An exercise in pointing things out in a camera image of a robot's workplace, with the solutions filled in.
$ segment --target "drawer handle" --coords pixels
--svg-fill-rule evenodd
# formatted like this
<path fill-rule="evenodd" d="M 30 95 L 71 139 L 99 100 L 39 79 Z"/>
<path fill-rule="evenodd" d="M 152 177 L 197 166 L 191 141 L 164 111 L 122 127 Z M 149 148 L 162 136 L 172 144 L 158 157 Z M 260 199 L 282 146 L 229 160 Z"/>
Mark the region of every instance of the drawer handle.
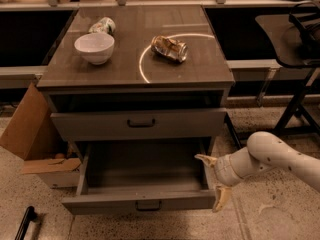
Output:
<path fill-rule="evenodd" d="M 155 207 L 155 208 L 139 208 L 139 203 L 138 203 L 138 201 L 136 201 L 136 210 L 138 212 L 156 212 L 156 211 L 161 210 L 161 208 L 162 208 L 161 201 L 159 201 L 158 207 Z"/>
<path fill-rule="evenodd" d="M 130 119 L 127 120 L 127 125 L 130 128 L 149 128 L 156 124 L 156 119 L 152 119 L 151 122 L 133 122 Z"/>

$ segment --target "cardboard box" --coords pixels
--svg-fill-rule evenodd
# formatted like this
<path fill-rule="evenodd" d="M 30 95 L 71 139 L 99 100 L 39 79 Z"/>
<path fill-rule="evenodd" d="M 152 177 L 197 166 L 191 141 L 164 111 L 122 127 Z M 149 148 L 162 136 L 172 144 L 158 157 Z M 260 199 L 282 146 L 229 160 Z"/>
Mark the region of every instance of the cardboard box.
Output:
<path fill-rule="evenodd" d="M 21 172 L 37 174 L 49 187 L 78 185 L 79 158 L 54 159 L 67 152 L 50 119 L 51 111 L 42 94 L 30 84 L 0 137 L 0 146 L 25 160 Z"/>

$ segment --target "white robotic arm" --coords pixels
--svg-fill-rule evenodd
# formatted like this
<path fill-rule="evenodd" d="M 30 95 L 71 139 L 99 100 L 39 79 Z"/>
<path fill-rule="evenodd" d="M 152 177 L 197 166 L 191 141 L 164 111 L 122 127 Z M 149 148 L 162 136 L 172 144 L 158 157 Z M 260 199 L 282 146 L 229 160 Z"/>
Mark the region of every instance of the white robotic arm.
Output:
<path fill-rule="evenodd" d="M 230 196 L 230 187 L 245 178 L 275 167 L 289 170 L 299 179 L 320 192 L 320 160 L 294 150 L 281 139 L 268 132 L 252 134 L 247 147 L 219 158 L 196 155 L 214 170 L 216 180 L 222 184 L 216 189 L 214 211 L 222 209 Z"/>

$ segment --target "concrete floor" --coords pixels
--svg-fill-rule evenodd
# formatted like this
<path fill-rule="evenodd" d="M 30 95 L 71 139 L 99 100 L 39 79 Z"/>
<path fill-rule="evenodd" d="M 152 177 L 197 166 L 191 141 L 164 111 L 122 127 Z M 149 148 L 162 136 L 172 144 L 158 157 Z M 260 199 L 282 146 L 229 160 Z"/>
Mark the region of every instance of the concrete floor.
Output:
<path fill-rule="evenodd" d="M 320 119 L 317 105 L 310 111 Z M 238 131 L 273 127 L 283 107 L 228 109 Z M 12 116 L 0 116 L 0 135 Z M 290 125 L 301 125 L 293 119 Z M 315 134 L 283 137 L 293 148 L 320 159 Z M 214 155 L 236 150 L 226 127 Z M 233 188 L 219 213 L 211 210 L 73 216 L 60 203 L 75 189 L 49 189 L 35 175 L 20 175 L 21 159 L 0 147 L 0 239 L 14 239 L 26 208 L 34 206 L 40 224 L 31 223 L 25 239 L 320 239 L 320 194 L 289 172 L 274 169 Z"/>

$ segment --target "bowl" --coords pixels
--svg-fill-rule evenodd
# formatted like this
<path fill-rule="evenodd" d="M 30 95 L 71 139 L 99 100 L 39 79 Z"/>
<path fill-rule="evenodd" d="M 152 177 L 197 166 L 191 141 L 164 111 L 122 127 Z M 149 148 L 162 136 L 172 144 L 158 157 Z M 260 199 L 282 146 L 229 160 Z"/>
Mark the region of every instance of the bowl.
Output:
<path fill-rule="evenodd" d="M 74 47 L 83 59 L 94 65 L 101 65 L 111 57 L 114 38 L 106 33 L 91 33 L 79 37 Z"/>

